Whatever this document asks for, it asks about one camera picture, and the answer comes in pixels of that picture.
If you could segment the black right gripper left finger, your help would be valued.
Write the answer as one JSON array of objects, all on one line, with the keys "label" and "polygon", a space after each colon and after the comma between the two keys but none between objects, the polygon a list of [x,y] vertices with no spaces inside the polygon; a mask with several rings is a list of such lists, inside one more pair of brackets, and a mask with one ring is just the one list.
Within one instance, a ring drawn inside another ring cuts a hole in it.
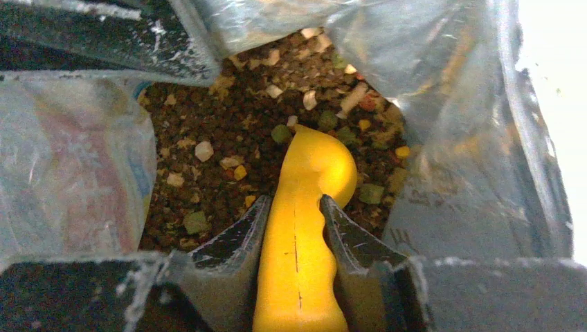
[{"label": "black right gripper left finger", "polygon": [[272,200],[192,252],[1,260],[2,331],[250,331]]}]

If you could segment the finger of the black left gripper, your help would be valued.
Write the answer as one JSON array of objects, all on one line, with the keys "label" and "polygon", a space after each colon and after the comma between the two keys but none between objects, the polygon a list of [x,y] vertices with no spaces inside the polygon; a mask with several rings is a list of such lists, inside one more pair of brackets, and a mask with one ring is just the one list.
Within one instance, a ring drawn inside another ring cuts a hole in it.
[{"label": "finger of the black left gripper", "polygon": [[190,1],[2,1],[1,79],[210,86],[221,65]]}]

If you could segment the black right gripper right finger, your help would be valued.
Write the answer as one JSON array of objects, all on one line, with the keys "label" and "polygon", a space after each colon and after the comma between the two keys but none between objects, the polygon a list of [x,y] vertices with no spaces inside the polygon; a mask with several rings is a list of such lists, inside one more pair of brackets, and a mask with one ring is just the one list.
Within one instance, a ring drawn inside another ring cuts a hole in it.
[{"label": "black right gripper right finger", "polygon": [[407,257],[332,197],[319,209],[352,331],[586,330],[586,268],[571,259]]}]

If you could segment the yellow plastic scoop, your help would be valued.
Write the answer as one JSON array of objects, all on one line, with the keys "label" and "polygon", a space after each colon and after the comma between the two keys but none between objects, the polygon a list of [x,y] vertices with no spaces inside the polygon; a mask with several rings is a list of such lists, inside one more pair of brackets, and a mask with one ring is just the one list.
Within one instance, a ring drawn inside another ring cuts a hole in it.
[{"label": "yellow plastic scoop", "polygon": [[357,184],[355,161],[338,139],[295,125],[264,233],[253,331],[347,331],[334,295],[336,260],[319,203],[344,207]]}]

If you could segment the colourful pet food bag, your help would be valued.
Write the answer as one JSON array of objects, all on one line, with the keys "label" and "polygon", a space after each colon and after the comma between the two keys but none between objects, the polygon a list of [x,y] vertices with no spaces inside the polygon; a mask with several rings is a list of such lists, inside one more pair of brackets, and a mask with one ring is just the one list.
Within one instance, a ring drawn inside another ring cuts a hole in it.
[{"label": "colourful pet food bag", "polygon": [[[572,217],[517,1],[190,1],[223,57],[324,26],[421,149],[383,240],[425,256],[570,257]],[[1,79],[1,255],[132,252],[155,182],[151,81]]]}]

